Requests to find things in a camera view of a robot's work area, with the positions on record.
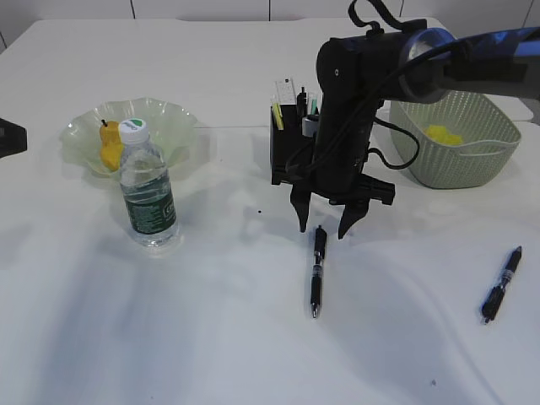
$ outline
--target black pen holder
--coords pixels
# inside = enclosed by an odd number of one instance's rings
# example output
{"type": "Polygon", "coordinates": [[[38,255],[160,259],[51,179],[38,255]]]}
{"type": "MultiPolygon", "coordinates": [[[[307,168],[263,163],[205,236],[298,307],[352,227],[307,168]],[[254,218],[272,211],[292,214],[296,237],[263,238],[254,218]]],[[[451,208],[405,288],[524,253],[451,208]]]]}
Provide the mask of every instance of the black pen holder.
{"type": "Polygon", "coordinates": [[[283,130],[278,129],[272,109],[270,109],[270,162],[272,164],[272,184],[279,185],[281,182],[292,183],[285,169],[287,161],[294,154],[302,150],[294,158],[294,163],[308,165],[313,154],[310,144],[313,138],[302,135],[302,122],[298,116],[296,105],[281,105],[283,114],[283,130]]]}

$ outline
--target black object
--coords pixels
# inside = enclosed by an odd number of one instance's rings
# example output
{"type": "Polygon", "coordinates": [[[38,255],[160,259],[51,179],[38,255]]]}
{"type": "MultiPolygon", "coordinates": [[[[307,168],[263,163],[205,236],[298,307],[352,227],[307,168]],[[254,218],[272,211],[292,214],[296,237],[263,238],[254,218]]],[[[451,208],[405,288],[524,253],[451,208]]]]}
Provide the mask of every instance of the black object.
{"type": "Polygon", "coordinates": [[[313,273],[311,275],[311,295],[310,305],[311,314],[314,318],[319,316],[319,310],[321,309],[321,289],[322,289],[322,264],[324,262],[324,256],[327,252],[327,233],[319,225],[315,229],[315,264],[313,265],[313,273]]]}
{"type": "Polygon", "coordinates": [[[0,118],[0,158],[27,149],[26,129],[0,118]]]}
{"type": "Polygon", "coordinates": [[[495,319],[500,304],[503,302],[503,298],[505,297],[506,286],[510,283],[512,277],[514,277],[514,274],[516,274],[517,264],[520,262],[520,260],[521,246],[512,252],[508,263],[506,263],[505,270],[500,276],[499,284],[491,290],[488,299],[482,305],[483,323],[487,324],[495,319]]]}
{"type": "Polygon", "coordinates": [[[302,87],[302,91],[296,96],[296,109],[298,111],[298,118],[302,121],[302,118],[307,116],[307,94],[305,93],[305,87],[302,87]]]}
{"type": "Polygon", "coordinates": [[[369,2],[398,32],[384,33],[377,22],[362,21],[354,0],[351,19],[371,28],[364,36],[331,38],[319,51],[316,73],[323,98],[315,145],[303,148],[297,136],[273,140],[272,156],[278,158],[272,162],[273,184],[293,185],[291,202],[302,232],[312,192],[345,206],[340,239],[367,214],[370,200],[392,204],[394,186],[362,173],[369,153],[382,156],[370,148],[370,133],[384,100],[434,103],[449,89],[540,97],[540,29],[456,40],[446,30],[426,29],[422,19],[397,21],[381,0],[369,2]],[[274,172],[275,167],[285,173],[274,172]]]}

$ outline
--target green bottle label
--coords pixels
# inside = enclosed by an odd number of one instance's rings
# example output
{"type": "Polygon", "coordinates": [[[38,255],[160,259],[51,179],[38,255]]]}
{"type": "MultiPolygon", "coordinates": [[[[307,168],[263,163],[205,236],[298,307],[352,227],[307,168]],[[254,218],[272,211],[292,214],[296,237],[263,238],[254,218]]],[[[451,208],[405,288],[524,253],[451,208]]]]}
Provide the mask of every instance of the green bottle label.
{"type": "Polygon", "coordinates": [[[172,191],[158,201],[140,204],[126,201],[129,219],[132,227],[139,234],[157,234],[172,226],[176,221],[175,203],[172,199],[172,191]]]}

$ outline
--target wall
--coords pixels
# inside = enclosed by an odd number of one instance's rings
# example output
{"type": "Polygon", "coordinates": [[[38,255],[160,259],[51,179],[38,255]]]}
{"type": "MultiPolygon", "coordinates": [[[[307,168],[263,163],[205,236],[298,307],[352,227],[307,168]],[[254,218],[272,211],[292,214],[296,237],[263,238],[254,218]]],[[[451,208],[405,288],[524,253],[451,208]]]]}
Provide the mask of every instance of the wall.
{"type": "MultiPolygon", "coordinates": [[[[132,4],[138,18],[282,20],[346,17],[349,1],[132,0],[132,4]]],[[[456,36],[522,27],[525,21],[540,25],[540,0],[385,0],[385,4],[395,15],[435,17],[456,36]]],[[[357,11],[364,17],[375,15],[365,0],[359,0],[357,11]]],[[[8,45],[38,19],[130,18],[130,0],[0,0],[0,32],[8,45]]]]}
{"type": "Polygon", "coordinates": [[[435,17],[457,37],[521,28],[533,0],[405,0],[403,16],[435,17]]]}
{"type": "Polygon", "coordinates": [[[535,0],[525,21],[526,27],[540,27],[540,0],[535,0]]]}

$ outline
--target black pen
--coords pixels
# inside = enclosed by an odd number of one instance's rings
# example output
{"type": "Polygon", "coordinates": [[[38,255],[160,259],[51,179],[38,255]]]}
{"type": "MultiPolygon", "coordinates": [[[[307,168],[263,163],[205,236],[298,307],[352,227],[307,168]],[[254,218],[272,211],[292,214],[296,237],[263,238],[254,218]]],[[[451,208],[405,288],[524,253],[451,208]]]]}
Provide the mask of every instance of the black pen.
{"type": "Polygon", "coordinates": [[[296,96],[296,110],[298,118],[302,121],[302,118],[307,116],[307,93],[305,87],[302,87],[302,91],[296,96]]]}
{"type": "Polygon", "coordinates": [[[321,289],[322,289],[322,263],[327,250],[327,233],[319,225],[315,229],[315,264],[311,275],[311,314],[314,318],[319,316],[321,309],[321,289]]]}
{"type": "Polygon", "coordinates": [[[521,246],[515,249],[510,256],[510,259],[506,263],[505,270],[500,276],[499,284],[497,284],[489,293],[489,297],[482,305],[483,323],[487,324],[489,321],[495,319],[500,304],[505,297],[506,286],[512,280],[512,277],[516,273],[517,264],[521,260],[521,246]]]}

